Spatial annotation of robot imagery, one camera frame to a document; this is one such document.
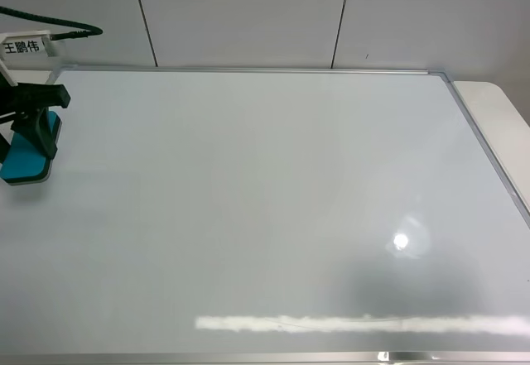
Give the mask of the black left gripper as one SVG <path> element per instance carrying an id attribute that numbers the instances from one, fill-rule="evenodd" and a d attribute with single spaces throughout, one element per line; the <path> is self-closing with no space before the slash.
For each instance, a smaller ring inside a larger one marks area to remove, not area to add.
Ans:
<path id="1" fill-rule="evenodd" d="M 61 120 L 53 107 L 67 108 L 70 94 L 62 84 L 28 84 L 1 87 L 1 123 L 10 123 L 45 158 L 57 152 Z"/>

